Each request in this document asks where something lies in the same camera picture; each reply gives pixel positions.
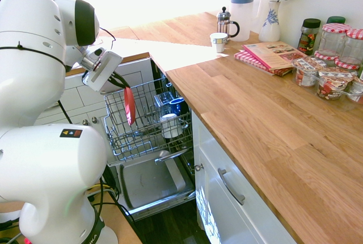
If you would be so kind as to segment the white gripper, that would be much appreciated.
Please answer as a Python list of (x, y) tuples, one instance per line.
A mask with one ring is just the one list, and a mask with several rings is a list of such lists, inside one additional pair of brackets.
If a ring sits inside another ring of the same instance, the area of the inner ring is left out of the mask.
[(119, 73), (115, 72), (122, 61), (123, 57), (111, 51), (104, 52), (95, 60), (91, 59), (90, 56), (84, 57), (82, 67), (88, 72), (82, 78), (82, 82), (97, 92), (107, 81), (122, 89), (130, 88), (129, 83)]

